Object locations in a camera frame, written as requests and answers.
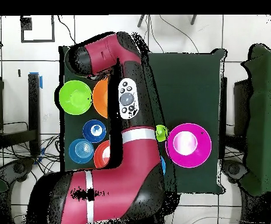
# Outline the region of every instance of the floor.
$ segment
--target floor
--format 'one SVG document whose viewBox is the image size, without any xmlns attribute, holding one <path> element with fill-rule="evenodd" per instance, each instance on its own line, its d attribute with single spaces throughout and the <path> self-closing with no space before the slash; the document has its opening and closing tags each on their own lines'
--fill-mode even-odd
<svg viewBox="0 0 271 224">
<path fill-rule="evenodd" d="M 110 16 L 60 16 L 76 43 L 107 31 L 137 32 L 148 42 L 145 19 L 137 27 L 140 15 Z M 248 77 L 240 65 L 247 60 L 248 51 L 255 43 L 264 43 L 271 48 L 271 16 L 266 15 L 198 15 L 194 25 L 190 24 L 192 15 L 151 15 L 149 48 L 153 53 L 169 52 L 210 53 L 216 48 L 228 51 L 224 75 L 228 78 L 227 88 L 227 132 L 233 132 L 234 99 L 233 85 Z M 40 89 L 41 138 L 45 140 L 60 132 L 59 110 L 54 104 L 54 91 L 58 86 L 58 46 L 72 45 L 68 29 L 55 20 L 54 43 L 21 43 L 19 16 L 0 16 L 0 41 L 4 45 L 0 51 L 0 76 L 5 81 L 4 122 L 28 122 L 27 74 L 38 72 L 43 77 Z M 186 33 L 196 47 L 174 25 Z M 50 16 L 32 16 L 33 30 L 25 31 L 25 39 L 50 39 Z M 24 124 L 6 125 L 5 132 L 24 130 Z M 7 150 L 0 158 L 0 166 L 10 161 Z M 57 155 L 54 145 L 48 153 Z M 59 163 L 51 170 L 58 171 Z M 35 165 L 33 173 L 37 178 L 42 175 Z M 29 196 L 36 179 L 32 174 L 23 183 L 15 184 L 12 194 L 12 216 L 16 224 L 23 224 Z M 166 217 L 166 224 L 238 224 L 241 214 L 241 197 L 236 185 L 230 184 L 221 175 L 225 188 L 222 195 L 182 194 L 180 205 L 174 214 Z"/>
</svg>

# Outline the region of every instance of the blue cup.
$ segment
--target blue cup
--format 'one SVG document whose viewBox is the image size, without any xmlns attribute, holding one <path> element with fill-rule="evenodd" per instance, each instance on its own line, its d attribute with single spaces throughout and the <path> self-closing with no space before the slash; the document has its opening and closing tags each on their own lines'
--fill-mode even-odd
<svg viewBox="0 0 271 224">
<path fill-rule="evenodd" d="M 165 160 L 162 158 L 162 156 L 161 156 L 161 166 L 162 166 L 162 171 L 163 171 L 163 173 L 165 175 L 165 173 L 166 173 L 166 163 L 165 163 Z"/>
<path fill-rule="evenodd" d="M 85 139 L 76 139 L 69 146 L 69 156 L 78 164 L 87 163 L 93 158 L 93 155 L 94 147 Z"/>
<path fill-rule="evenodd" d="M 82 129 L 84 138 L 89 142 L 101 142 L 106 135 L 106 128 L 103 122 L 99 120 L 89 120 Z"/>
</svg>

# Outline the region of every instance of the green cup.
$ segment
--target green cup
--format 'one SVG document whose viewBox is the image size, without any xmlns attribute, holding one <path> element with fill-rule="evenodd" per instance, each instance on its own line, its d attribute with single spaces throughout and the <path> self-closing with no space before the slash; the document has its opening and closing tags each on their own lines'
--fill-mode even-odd
<svg viewBox="0 0 271 224">
<path fill-rule="evenodd" d="M 161 125 L 161 124 L 157 125 L 157 130 L 155 131 L 155 135 L 157 137 L 158 142 L 165 141 L 168 137 L 168 133 L 169 131 L 166 126 Z"/>
<path fill-rule="evenodd" d="M 80 80 L 70 80 L 61 88 L 59 102 L 66 113 L 71 115 L 83 114 L 92 105 L 91 89 Z"/>
</svg>

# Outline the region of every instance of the magenta bowl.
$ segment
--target magenta bowl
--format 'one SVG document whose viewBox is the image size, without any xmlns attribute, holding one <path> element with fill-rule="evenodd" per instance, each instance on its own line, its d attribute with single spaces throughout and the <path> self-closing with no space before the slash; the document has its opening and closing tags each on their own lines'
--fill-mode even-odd
<svg viewBox="0 0 271 224">
<path fill-rule="evenodd" d="M 178 125 L 169 134 L 166 153 L 180 167 L 200 166 L 210 156 L 210 136 L 203 127 L 197 124 Z"/>
</svg>

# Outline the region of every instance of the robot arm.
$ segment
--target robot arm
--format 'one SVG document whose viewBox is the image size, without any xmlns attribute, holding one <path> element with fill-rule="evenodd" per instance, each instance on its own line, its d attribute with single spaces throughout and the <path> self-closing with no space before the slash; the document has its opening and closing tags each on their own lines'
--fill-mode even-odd
<svg viewBox="0 0 271 224">
<path fill-rule="evenodd" d="M 54 224 L 86 224 L 125 217 L 141 219 L 155 214 L 162 206 L 164 177 L 136 44 L 127 33 L 118 32 L 88 44 L 75 45 L 65 55 L 68 69 L 83 76 L 97 75 L 118 62 L 122 74 L 119 98 L 108 108 L 119 105 L 121 136 L 112 136 L 112 139 L 123 141 L 122 161 L 114 169 L 77 171 L 68 175 L 65 200 L 57 193 L 51 200 L 55 206 L 51 205 L 50 215 L 55 215 L 53 209 L 62 210 L 60 220 Z M 57 183 L 54 191 L 63 191 L 62 187 L 64 183 Z M 78 188 L 93 189 L 94 200 L 74 198 L 72 192 Z"/>
</svg>

